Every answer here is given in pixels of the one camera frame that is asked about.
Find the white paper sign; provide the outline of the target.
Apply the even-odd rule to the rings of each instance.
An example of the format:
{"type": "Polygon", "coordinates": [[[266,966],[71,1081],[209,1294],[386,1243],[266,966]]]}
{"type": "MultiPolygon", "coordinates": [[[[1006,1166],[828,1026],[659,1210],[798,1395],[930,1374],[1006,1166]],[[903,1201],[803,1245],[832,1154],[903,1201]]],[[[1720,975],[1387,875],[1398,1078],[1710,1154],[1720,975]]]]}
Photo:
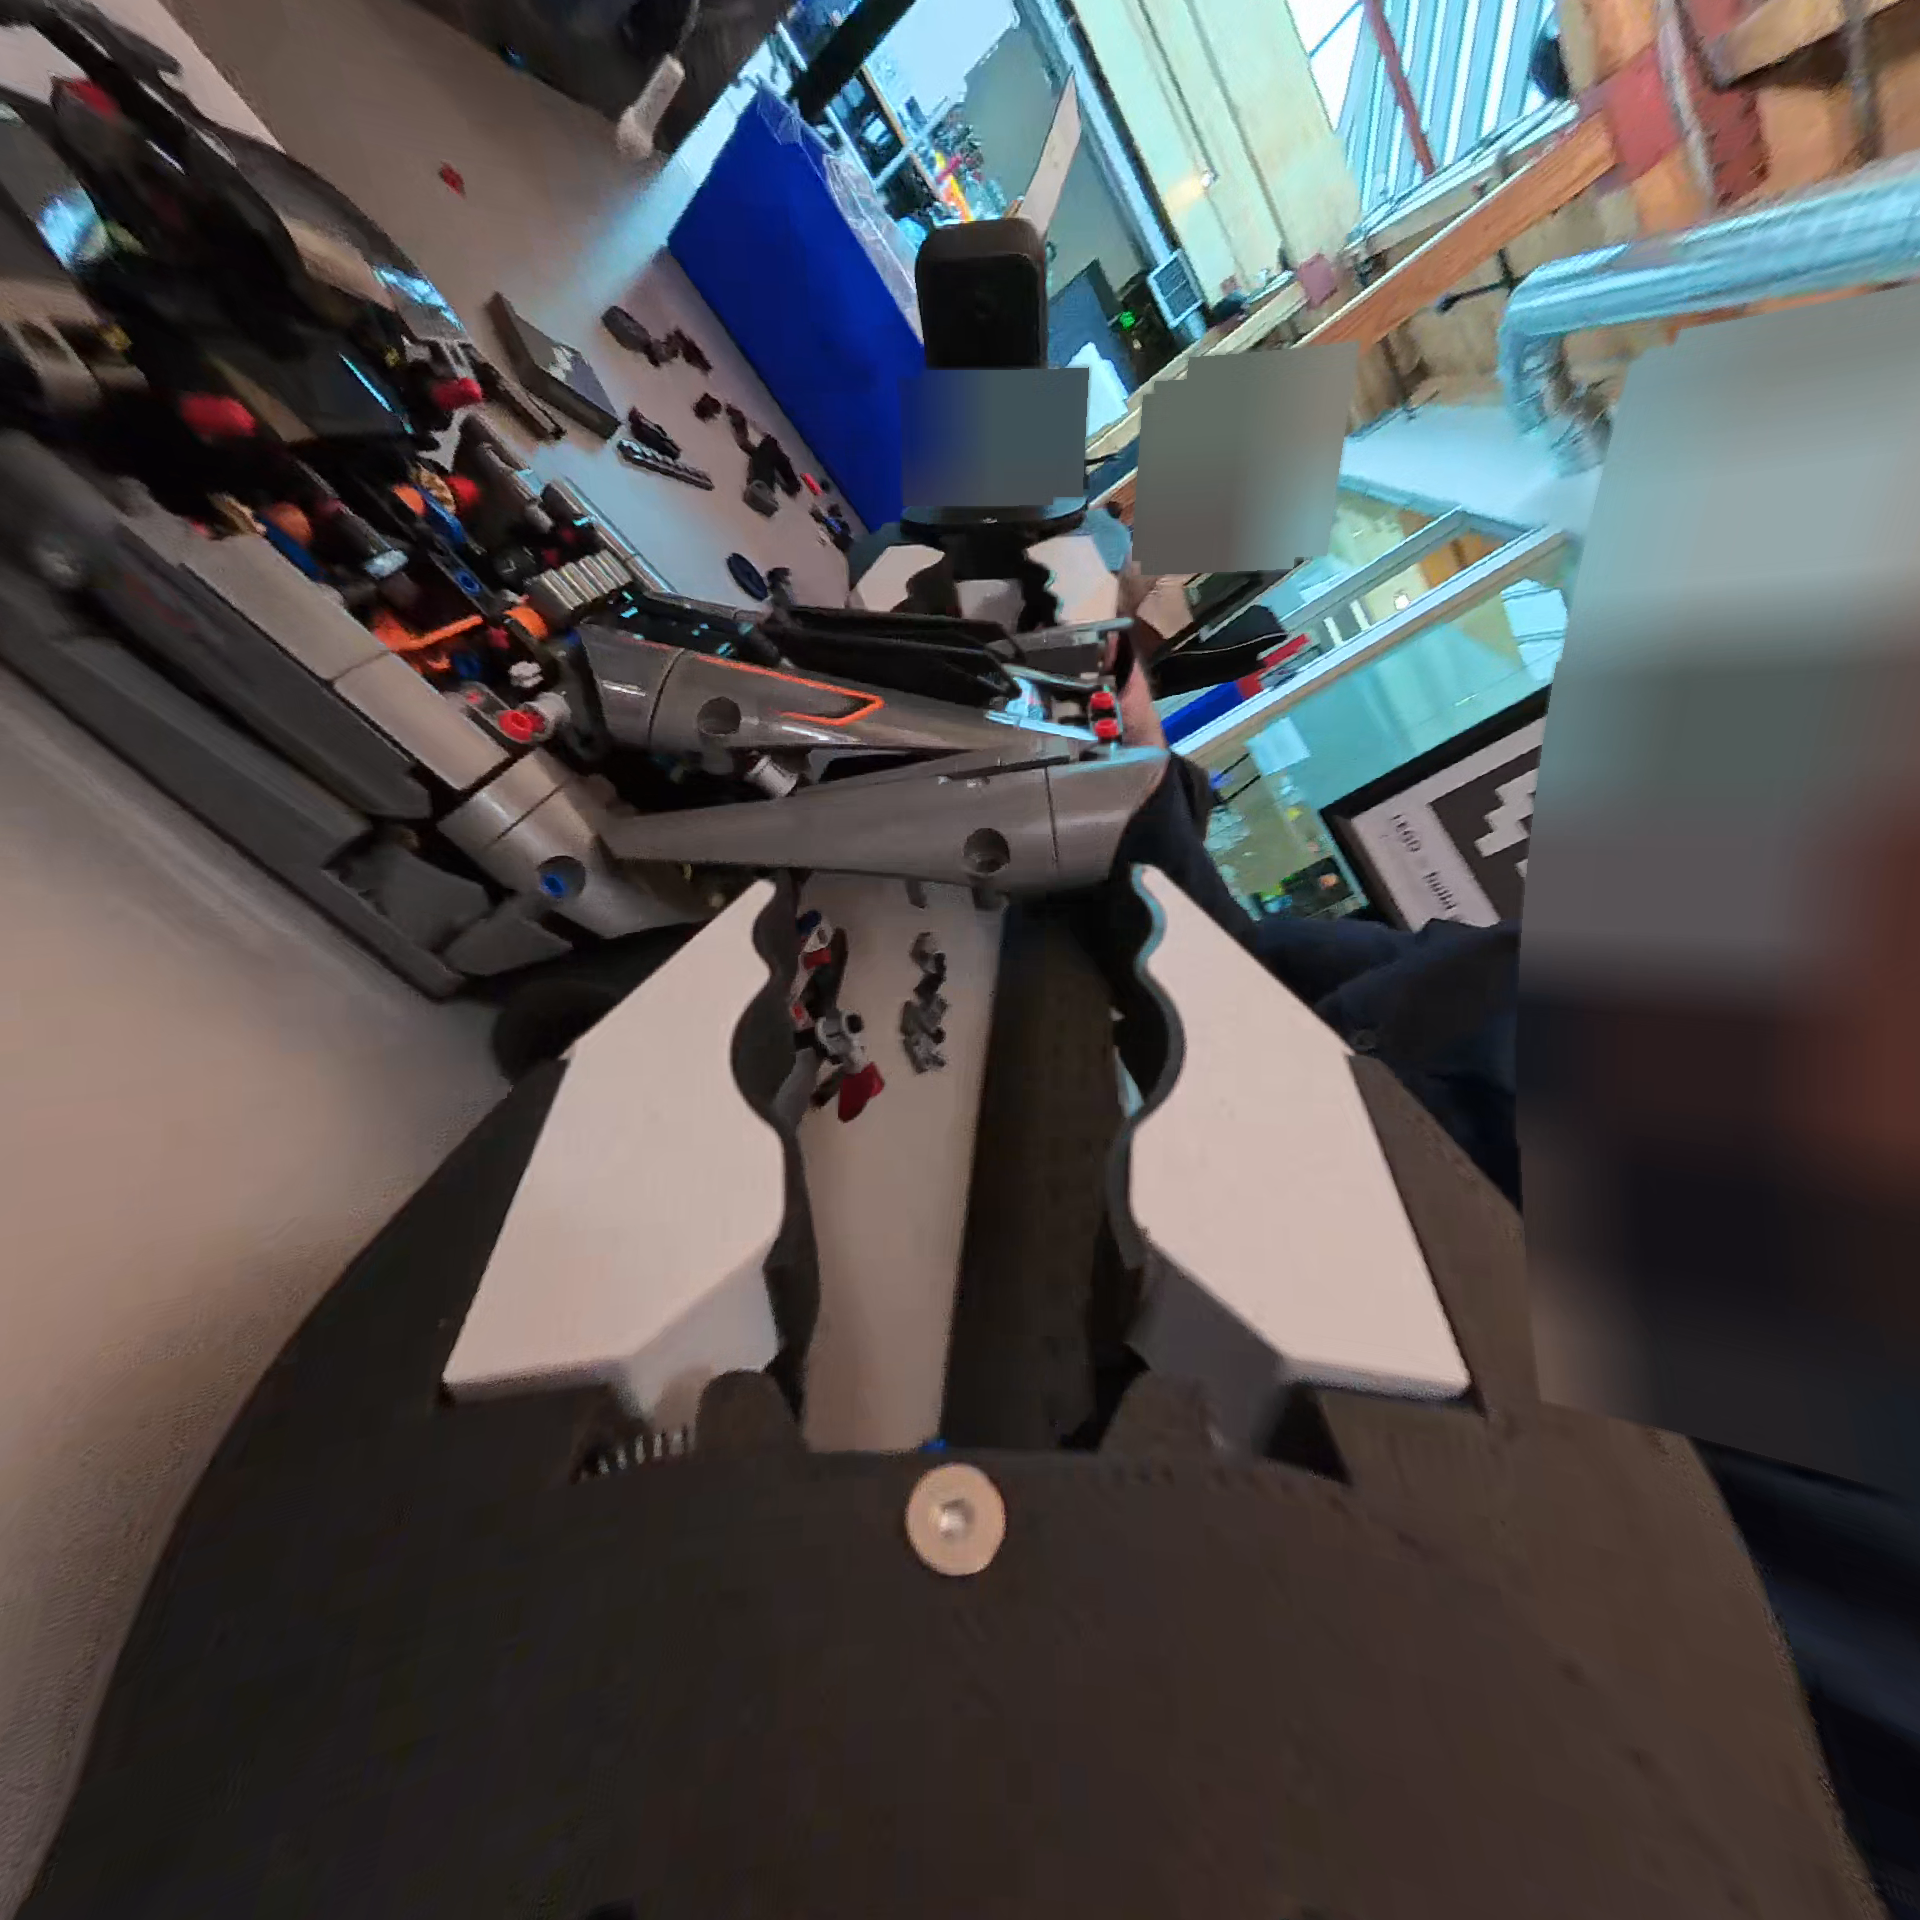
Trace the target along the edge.
{"type": "Polygon", "coordinates": [[[1323,806],[1380,918],[1400,927],[1520,918],[1551,697],[1537,687],[1323,806]]]}

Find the blue plastic box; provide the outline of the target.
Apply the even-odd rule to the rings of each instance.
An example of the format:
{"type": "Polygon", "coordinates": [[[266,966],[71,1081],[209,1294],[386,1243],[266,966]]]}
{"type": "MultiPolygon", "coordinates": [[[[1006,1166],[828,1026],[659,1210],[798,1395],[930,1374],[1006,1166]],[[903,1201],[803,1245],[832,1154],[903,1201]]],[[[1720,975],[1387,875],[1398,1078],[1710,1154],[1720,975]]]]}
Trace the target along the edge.
{"type": "Polygon", "coordinates": [[[924,343],[894,229],[760,84],[667,252],[870,525],[903,510],[903,396],[924,343]]]}

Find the grey lego car model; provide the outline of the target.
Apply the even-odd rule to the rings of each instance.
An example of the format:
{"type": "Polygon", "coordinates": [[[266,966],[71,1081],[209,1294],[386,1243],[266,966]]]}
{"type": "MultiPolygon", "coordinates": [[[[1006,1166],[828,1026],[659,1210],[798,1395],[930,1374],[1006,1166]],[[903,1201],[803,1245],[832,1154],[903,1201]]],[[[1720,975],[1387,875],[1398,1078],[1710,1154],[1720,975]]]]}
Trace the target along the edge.
{"type": "Polygon", "coordinates": [[[444,1002],[588,972],[752,875],[1097,884],[1161,772],[1124,620],[671,589],[643,470],[491,318],[97,4],[6,87],[6,671],[444,1002]]]}

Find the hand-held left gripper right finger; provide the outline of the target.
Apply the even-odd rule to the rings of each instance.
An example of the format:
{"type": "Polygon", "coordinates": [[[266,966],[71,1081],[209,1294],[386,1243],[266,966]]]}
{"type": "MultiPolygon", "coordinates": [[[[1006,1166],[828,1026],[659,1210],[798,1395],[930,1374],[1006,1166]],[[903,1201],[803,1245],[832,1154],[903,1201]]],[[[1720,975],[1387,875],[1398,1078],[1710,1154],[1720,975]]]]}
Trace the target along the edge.
{"type": "Polygon", "coordinates": [[[1131,1343],[1238,1453],[1306,1389],[1457,1405],[1472,1374],[1354,1052],[1161,871],[1136,980],[1167,1057],[1121,1147],[1144,1258],[1131,1343]]]}

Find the silver ventilation duct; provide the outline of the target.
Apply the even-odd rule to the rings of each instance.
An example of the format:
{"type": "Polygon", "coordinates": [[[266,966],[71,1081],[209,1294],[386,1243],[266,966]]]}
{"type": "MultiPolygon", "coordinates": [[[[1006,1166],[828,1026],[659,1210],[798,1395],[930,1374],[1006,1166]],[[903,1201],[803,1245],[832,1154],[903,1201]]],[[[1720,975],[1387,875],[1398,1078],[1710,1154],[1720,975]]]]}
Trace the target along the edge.
{"type": "Polygon", "coordinates": [[[1710,225],[1556,259],[1507,299],[1498,332],[1504,407],[1526,437],[1593,439],[1598,415],[1569,372],[1569,337],[1852,294],[1915,274],[1915,153],[1710,225]]]}

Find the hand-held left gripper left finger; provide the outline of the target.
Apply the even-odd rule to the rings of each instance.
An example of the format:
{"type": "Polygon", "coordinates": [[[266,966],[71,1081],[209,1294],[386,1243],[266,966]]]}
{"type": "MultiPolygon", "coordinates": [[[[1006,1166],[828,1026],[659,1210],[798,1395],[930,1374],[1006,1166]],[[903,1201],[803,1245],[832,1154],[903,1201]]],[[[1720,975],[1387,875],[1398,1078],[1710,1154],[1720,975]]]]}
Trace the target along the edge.
{"type": "Polygon", "coordinates": [[[566,1049],[444,1366],[456,1402],[604,1388],[691,1436],[710,1382],[778,1358],[798,959],[794,882],[754,879],[566,1049]]]}

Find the clear plastic bags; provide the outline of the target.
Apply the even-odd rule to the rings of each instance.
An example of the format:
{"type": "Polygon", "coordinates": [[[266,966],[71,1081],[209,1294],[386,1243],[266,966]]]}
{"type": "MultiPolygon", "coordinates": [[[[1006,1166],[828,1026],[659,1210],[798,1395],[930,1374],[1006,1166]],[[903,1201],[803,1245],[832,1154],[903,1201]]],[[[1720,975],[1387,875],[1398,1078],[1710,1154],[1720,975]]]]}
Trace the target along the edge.
{"type": "Polygon", "coordinates": [[[881,201],[879,187],[856,159],[838,150],[826,150],[820,167],[834,207],[847,220],[875,274],[891,289],[903,310],[915,313],[920,308],[915,263],[922,231],[900,229],[900,221],[881,201]]]}

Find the grey lego panel assembly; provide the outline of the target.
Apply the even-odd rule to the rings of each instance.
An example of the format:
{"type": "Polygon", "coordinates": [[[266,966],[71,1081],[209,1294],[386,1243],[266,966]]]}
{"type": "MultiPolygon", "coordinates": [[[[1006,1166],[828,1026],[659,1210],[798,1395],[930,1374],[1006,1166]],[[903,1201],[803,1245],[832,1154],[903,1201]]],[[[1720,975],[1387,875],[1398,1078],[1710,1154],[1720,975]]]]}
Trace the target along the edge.
{"type": "Polygon", "coordinates": [[[582,347],[554,339],[502,293],[490,298],[488,310],[520,385],[535,399],[600,441],[625,433],[625,413],[582,347]]]}

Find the thin white tipped rod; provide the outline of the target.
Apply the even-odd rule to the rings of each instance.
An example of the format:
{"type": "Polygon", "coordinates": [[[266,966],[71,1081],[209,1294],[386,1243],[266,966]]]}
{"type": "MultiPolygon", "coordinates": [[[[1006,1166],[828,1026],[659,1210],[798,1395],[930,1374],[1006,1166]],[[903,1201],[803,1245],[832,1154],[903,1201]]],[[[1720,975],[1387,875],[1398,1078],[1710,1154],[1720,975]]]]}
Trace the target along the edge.
{"type": "Polygon", "coordinates": [[[615,149],[630,162],[657,156],[662,126],[681,95],[687,67],[679,55],[662,55],[640,94],[615,121],[615,149]]]}

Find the small grey lego connector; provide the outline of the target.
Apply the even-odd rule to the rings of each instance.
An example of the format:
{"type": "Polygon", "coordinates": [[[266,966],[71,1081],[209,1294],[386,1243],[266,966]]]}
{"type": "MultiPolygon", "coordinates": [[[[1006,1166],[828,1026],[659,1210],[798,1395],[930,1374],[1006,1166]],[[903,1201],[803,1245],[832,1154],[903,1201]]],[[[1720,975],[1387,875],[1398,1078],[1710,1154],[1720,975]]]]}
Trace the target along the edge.
{"type": "Polygon", "coordinates": [[[916,933],[907,953],[920,975],[900,1006],[903,1057],[915,1074],[940,1073],[946,1067],[948,958],[930,927],[916,933]]]}

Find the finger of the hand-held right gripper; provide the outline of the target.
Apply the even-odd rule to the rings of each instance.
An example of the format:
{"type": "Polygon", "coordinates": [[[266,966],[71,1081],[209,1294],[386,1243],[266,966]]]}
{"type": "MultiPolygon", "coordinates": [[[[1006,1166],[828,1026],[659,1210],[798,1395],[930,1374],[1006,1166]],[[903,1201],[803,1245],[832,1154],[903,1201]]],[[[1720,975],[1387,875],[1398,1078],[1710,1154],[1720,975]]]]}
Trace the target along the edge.
{"type": "Polygon", "coordinates": [[[849,607],[879,615],[948,618],[953,563],[929,543],[889,543],[849,587],[849,607]]]}
{"type": "Polygon", "coordinates": [[[1052,535],[1023,553],[1023,622],[1106,622],[1119,615],[1119,571],[1086,533],[1052,535]]]}

